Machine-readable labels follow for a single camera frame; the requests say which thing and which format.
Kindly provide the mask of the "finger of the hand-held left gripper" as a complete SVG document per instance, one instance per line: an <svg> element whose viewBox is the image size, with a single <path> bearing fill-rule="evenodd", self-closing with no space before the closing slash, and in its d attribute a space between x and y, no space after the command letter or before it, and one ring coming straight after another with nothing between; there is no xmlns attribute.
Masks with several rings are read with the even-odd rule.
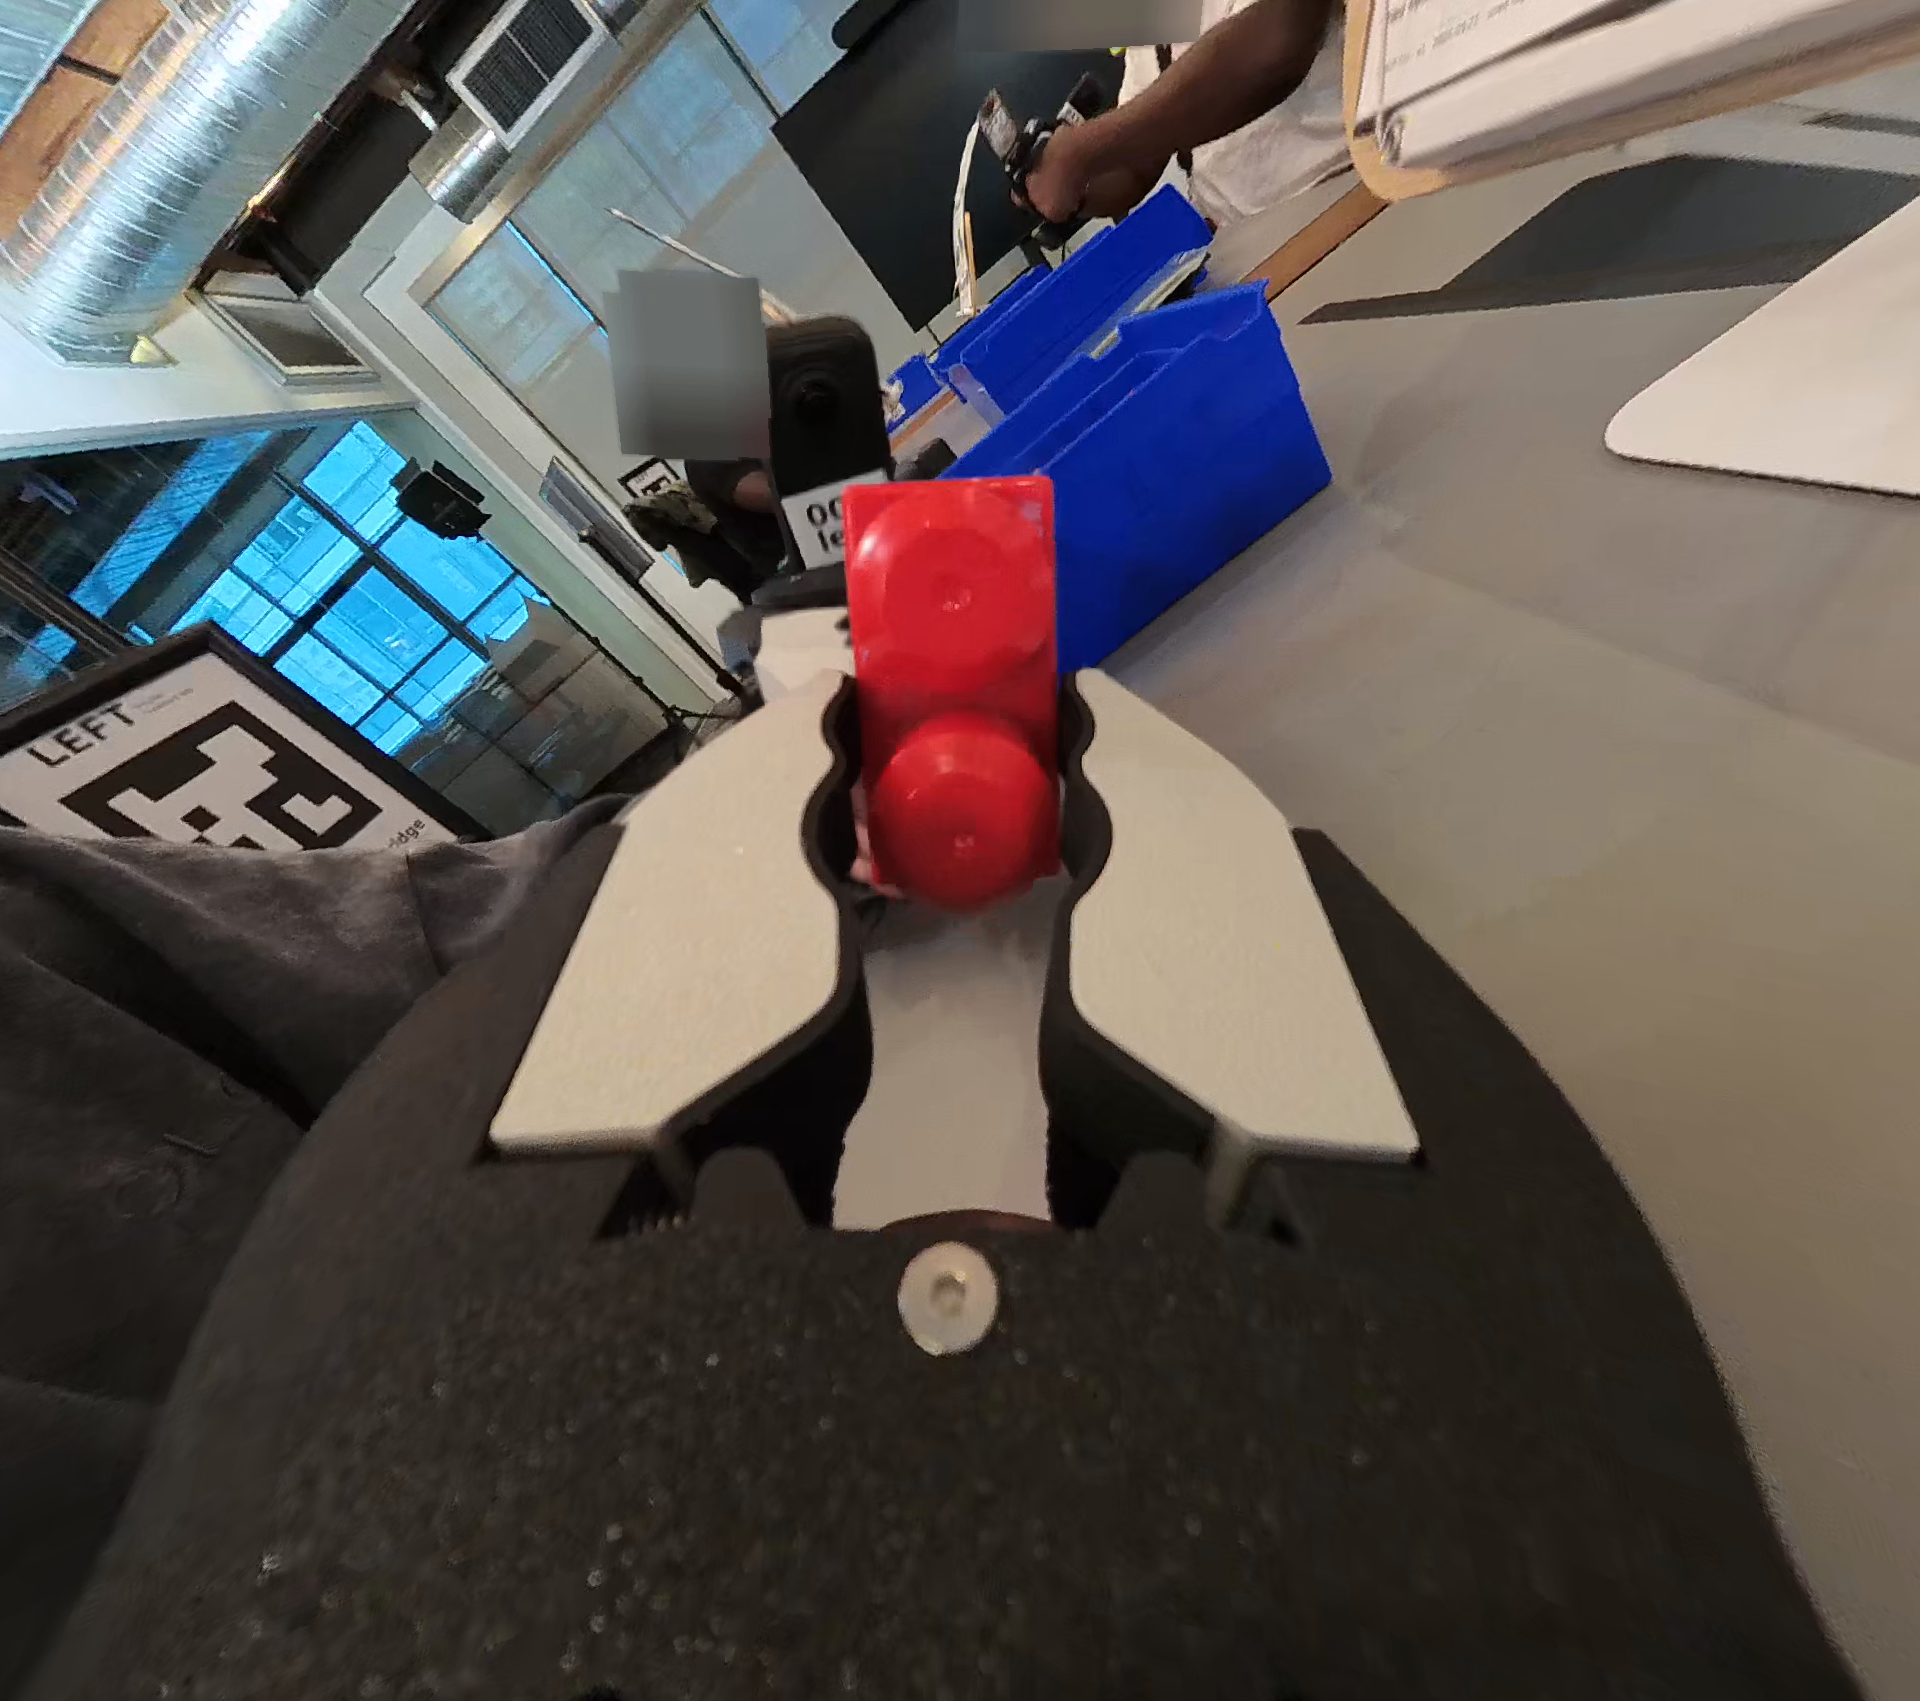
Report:
<svg viewBox="0 0 1920 1701"><path fill-rule="evenodd" d="M1045 1227L1039 1035L1053 899L980 914L873 905L864 978L876 1059L832 1191L841 1231L939 1213Z"/></svg>
<svg viewBox="0 0 1920 1701"><path fill-rule="evenodd" d="M799 700L827 708L846 681L846 615L769 612L758 623L756 694L770 708Z"/></svg>

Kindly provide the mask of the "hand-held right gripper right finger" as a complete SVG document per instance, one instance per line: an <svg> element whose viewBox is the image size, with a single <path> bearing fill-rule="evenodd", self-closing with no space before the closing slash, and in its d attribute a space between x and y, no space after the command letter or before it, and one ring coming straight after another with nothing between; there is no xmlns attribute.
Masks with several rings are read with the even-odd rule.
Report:
<svg viewBox="0 0 1920 1701"><path fill-rule="evenodd" d="M1072 1148L1105 1170L1419 1156L1283 814L1096 670L1061 688L1061 868L1039 1063Z"/></svg>

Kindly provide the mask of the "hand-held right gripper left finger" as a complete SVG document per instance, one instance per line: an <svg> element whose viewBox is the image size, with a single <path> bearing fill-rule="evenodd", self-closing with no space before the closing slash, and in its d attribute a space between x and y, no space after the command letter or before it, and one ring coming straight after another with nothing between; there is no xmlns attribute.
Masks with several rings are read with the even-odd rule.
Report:
<svg viewBox="0 0 1920 1701"><path fill-rule="evenodd" d="M501 1156L634 1155L692 1175L697 1129L864 1018L824 848L846 712L852 678L824 670L623 811L492 1113Z"/></svg>

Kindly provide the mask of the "red two-stud block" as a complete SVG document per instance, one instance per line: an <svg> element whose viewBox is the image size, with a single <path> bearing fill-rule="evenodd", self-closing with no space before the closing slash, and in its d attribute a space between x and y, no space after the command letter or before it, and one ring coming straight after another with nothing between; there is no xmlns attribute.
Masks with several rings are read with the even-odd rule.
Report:
<svg viewBox="0 0 1920 1701"><path fill-rule="evenodd" d="M992 910L1058 866L1050 479L858 484L843 531L869 868Z"/></svg>

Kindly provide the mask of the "blue plastic bin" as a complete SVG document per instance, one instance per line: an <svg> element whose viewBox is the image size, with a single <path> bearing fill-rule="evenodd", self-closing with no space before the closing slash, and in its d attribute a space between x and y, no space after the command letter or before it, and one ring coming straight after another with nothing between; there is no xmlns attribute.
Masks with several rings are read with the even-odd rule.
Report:
<svg viewBox="0 0 1920 1701"><path fill-rule="evenodd" d="M951 479L1045 477L1055 660L1105 664L1226 563L1330 487L1263 283L1118 322L999 420Z"/></svg>
<svg viewBox="0 0 1920 1701"><path fill-rule="evenodd" d="M1055 268L1019 272L930 353L909 357L880 383L888 445L906 448L922 415L943 400L994 427L1072 357L1101 350L1118 322L1200 272L1211 247L1212 226L1185 193L1157 188Z"/></svg>

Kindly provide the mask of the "person's left forearm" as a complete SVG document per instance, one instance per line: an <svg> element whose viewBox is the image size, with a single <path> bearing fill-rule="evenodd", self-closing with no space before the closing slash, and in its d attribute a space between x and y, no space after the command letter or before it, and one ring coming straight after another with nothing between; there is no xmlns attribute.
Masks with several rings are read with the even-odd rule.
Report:
<svg viewBox="0 0 1920 1701"><path fill-rule="evenodd" d="M3 830L3 1084L169 1051L297 1126L627 797L488 844L221 851Z"/></svg>

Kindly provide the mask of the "grey desk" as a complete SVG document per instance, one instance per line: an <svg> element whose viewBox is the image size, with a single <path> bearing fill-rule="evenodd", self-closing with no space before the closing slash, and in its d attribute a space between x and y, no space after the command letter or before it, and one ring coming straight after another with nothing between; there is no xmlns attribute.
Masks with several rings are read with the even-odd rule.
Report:
<svg viewBox="0 0 1920 1701"><path fill-rule="evenodd" d="M1382 208L1270 296L1334 487L1114 660L1372 876L1671 1248L1876 1690L1917 1650L1917 505L1604 430L1891 76Z"/></svg>

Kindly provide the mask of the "large black screen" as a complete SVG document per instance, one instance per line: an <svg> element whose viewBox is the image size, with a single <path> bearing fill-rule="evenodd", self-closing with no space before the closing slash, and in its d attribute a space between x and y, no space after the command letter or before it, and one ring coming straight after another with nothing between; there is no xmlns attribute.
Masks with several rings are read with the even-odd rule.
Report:
<svg viewBox="0 0 1920 1701"><path fill-rule="evenodd" d="M776 142L909 329L956 297L948 201L963 135L987 95L1012 120L1118 101L1110 49L968 49L959 0L854 0L832 22L838 61L776 115Z"/></svg>

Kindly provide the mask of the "white vent grille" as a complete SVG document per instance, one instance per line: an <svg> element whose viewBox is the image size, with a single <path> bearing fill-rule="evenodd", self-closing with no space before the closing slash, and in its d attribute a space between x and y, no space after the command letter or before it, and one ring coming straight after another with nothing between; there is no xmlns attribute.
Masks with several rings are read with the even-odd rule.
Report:
<svg viewBox="0 0 1920 1701"><path fill-rule="evenodd" d="M602 49L612 32L590 0L506 0L451 65L448 87L515 150Z"/></svg>

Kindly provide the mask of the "black white marker board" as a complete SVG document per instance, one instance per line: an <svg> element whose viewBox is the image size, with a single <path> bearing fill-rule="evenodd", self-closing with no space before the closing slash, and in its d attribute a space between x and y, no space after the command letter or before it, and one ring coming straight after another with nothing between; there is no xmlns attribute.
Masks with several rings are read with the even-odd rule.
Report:
<svg viewBox="0 0 1920 1701"><path fill-rule="evenodd" d="M3 712L3 823L228 851L410 851L485 831L212 623Z"/></svg>

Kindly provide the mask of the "person's dark clothing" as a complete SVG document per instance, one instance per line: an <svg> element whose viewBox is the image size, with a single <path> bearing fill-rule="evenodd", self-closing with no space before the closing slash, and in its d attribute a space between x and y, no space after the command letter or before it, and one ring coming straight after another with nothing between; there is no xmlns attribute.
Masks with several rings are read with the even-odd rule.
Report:
<svg viewBox="0 0 1920 1701"><path fill-rule="evenodd" d="M316 1099L184 1001L3 954L3 1696L108 1542L250 1209Z"/></svg>

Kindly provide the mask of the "white tilting stand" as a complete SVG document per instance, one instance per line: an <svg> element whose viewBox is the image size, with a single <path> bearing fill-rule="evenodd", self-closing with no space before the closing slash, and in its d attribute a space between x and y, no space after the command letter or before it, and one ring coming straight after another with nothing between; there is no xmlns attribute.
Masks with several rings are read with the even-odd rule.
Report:
<svg viewBox="0 0 1920 1701"><path fill-rule="evenodd" d="M1628 0L1618 18L1382 104L1348 65L1368 184L1408 198L1731 115L1740 160L1813 162L1840 90L1917 74L1917 0ZM1631 464L1917 498L1917 201L1844 242L1631 395Z"/></svg>

